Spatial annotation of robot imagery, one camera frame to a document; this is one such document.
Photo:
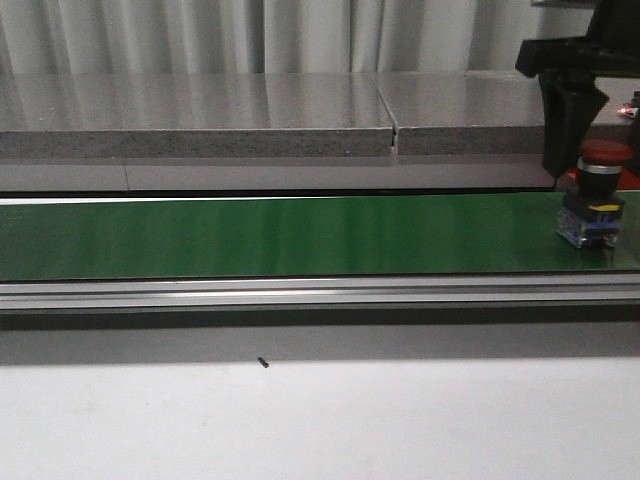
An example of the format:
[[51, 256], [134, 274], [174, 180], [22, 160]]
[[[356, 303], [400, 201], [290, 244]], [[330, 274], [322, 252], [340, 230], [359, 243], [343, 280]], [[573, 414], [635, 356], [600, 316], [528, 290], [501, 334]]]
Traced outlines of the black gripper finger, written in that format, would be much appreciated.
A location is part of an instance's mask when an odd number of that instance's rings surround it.
[[591, 73], [543, 72], [538, 81], [544, 110], [542, 166], [559, 178], [576, 164], [585, 135], [609, 97]]

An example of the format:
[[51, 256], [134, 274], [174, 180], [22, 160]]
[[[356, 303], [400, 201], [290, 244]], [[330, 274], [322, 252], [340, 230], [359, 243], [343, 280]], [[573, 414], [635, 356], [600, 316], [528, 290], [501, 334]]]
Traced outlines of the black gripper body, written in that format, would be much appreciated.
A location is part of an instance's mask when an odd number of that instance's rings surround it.
[[598, 1], [584, 35], [525, 40], [515, 68], [529, 78], [550, 71], [637, 78], [639, 3], [633, 0]]

